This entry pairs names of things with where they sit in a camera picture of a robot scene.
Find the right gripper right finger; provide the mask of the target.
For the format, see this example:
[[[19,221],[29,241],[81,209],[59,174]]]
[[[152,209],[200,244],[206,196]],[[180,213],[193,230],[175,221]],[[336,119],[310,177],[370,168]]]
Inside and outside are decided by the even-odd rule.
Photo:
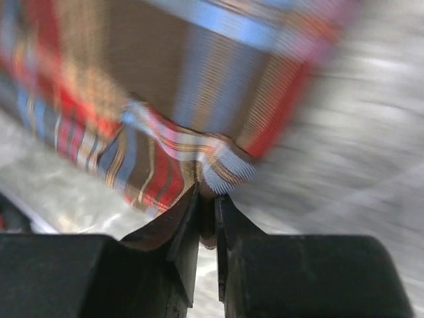
[[[215,200],[226,317],[413,317],[385,246],[367,235],[271,235]]]

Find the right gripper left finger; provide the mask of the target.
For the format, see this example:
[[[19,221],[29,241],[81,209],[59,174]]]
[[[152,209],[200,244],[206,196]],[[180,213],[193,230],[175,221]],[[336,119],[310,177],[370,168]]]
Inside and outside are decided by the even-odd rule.
[[[199,190],[117,240],[1,235],[2,317],[185,317],[193,305]]]

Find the plaid long sleeve shirt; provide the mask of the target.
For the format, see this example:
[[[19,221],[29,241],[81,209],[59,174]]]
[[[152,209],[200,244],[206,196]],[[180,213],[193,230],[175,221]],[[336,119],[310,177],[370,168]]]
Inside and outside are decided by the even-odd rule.
[[[160,215],[251,179],[358,1],[2,1],[7,111]]]

